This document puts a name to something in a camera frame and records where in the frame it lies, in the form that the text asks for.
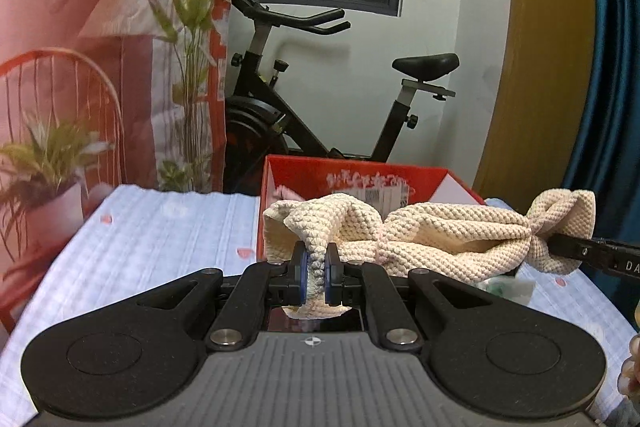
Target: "bed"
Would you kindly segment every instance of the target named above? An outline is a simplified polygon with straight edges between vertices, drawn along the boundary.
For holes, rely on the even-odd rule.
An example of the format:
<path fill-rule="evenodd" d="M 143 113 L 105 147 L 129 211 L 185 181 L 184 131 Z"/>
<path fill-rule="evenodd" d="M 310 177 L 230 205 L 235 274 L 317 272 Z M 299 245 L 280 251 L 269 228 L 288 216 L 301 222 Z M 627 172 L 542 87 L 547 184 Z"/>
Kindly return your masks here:
<path fill-rule="evenodd" d="M 20 378 L 20 357 L 42 330 L 204 267 L 226 275 L 255 262 L 258 198 L 176 194 L 125 185 L 92 215 L 54 261 L 0 357 L 0 427 L 35 413 Z M 530 307 L 577 324 L 600 341 L 608 373 L 590 414 L 610 425 L 640 422 L 616 391 L 634 329 L 580 271 L 566 277 L 524 266 L 533 279 Z"/>

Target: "open cardboard box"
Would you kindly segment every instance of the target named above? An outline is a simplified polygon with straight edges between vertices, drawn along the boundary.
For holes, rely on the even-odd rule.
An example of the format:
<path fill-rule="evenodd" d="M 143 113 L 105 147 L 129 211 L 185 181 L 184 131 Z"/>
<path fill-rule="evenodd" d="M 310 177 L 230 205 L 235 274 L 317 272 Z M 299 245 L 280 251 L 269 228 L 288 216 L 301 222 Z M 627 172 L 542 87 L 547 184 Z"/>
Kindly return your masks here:
<path fill-rule="evenodd" d="M 262 174 L 260 216 L 277 200 L 274 192 L 280 185 L 290 188 L 305 200 L 346 192 L 378 208 L 383 218 L 395 208 L 422 201 L 484 204 L 482 198 L 453 172 L 441 167 L 268 155 Z M 263 246 L 260 218 L 258 261 L 264 259 Z"/>

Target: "beige cloth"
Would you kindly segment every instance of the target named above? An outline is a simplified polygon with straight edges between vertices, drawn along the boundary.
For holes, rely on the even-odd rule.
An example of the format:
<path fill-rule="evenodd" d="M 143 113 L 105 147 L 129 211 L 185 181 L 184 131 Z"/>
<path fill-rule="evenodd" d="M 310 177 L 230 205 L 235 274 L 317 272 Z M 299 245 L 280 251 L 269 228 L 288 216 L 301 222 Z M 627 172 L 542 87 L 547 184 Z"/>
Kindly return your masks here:
<path fill-rule="evenodd" d="M 306 304 L 285 309 L 293 318 L 326 318 L 344 307 L 324 304 L 324 252 L 338 245 L 340 259 L 362 259 L 405 277 L 426 267 L 466 283 L 508 272 L 523 261 L 542 272 L 567 274 L 579 261 L 549 255 L 554 232 L 591 238 L 595 197 L 588 190 L 555 188 L 540 194 L 526 216 L 478 204 L 416 203 L 390 213 L 348 194 L 317 200 L 276 201 L 264 211 L 267 259 L 290 259 L 301 239 L 309 252 Z"/>

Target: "teal curtain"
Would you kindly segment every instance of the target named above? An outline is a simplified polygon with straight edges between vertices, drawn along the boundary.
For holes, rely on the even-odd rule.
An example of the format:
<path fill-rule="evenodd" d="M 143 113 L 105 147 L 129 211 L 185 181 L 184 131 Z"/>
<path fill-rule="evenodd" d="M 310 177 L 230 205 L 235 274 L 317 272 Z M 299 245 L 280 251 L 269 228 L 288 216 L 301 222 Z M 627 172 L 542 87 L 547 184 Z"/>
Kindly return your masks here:
<path fill-rule="evenodd" d="M 596 0 L 591 81 L 564 186 L 597 201 L 596 237 L 640 243 L 640 0 Z M 640 284 L 584 271 L 634 324 Z"/>

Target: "metal screw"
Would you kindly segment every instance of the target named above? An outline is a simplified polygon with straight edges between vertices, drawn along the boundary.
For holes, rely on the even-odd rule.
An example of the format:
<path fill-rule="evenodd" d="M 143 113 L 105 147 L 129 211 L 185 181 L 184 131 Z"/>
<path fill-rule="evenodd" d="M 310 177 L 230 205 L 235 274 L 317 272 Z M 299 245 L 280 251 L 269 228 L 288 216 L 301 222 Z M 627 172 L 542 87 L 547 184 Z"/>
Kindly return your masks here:
<path fill-rule="evenodd" d="M 242 340 L 242 333 L 238 330 L 223 328 L 211 333 L 211 342 L 220 346 L 233 346 Z"/>
<path fill-rule="evenodd" d="M 404 344 L 413 344 L 418 340 L 418 333 L 406 328 L 396 328 L 395 330 L 387 331 L 386 339 L 392 344 L 404 346 Z"/>

